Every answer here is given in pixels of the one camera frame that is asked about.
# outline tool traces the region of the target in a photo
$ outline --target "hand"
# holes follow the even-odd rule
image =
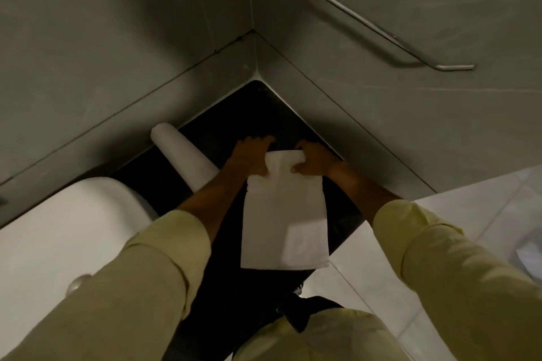
[[[239,140],[226,165],[241,168],[247,177],[252,174],[267,176],[269,171],[266,166],[266,153],[274,141],[273,136],[247,137],[245,140]]]
[[[301,140],[295,148],[303,149],[305,162],[293,166],[292,173],[300,173],[304,176],[327,176],[331,171],[331,167],[341,162],[338,157],[334,156],[320,143]]]

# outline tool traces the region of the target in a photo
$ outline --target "white towel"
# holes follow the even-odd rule
[[[243,209],[241,268],[327,267],[326,201],[321,176],[293,174],[301,150],[266,154],[269,177],[250,176]]]

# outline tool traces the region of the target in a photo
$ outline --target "toilet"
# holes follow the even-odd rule
[[[156,218],[129,187],[96,177],[0,229],[0,358]]]

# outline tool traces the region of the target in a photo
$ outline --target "wall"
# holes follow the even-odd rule
[[[0,0],[0,225],[250,79],[251,29],[249,0]]]
[[[445,63],[478,69],[421,66],[324,0],[253,0],[255,29],[437,192],[540,163],[541,0],[341,1]],[[264,79],[273,66],[259,54]]]

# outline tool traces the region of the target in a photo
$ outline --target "grab bar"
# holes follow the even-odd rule
[[[457,70],[474,70],[476,65],[443,65],[439,64],[435,59],[427,56],[426,54],[420,52],[415,47],[411,46],[409,43],[401,40],[398,36],[394,35],[393,33],[388,32],[387,30],[381,28],[376,23],[371,22],[369,19],[366,19],[365,17],[361,16],[360,14],[356,13],[354,10],[350,9],[348,6],[343,5],[338,0],[326,0],[332,5],[334,5],[339,10],[342,10],[344,13],[346,13],[348,16],[353,17],[361,24],[367,26],[372,31],[378,33],[380,36],[388,39],[390,42],[392,42],[394,45],[399,46],[401,49],[409,53],[411,56],[416,57],[419,61],[425,63],[429,67],[435,70],[439,70],[441,72],[453,72]]]

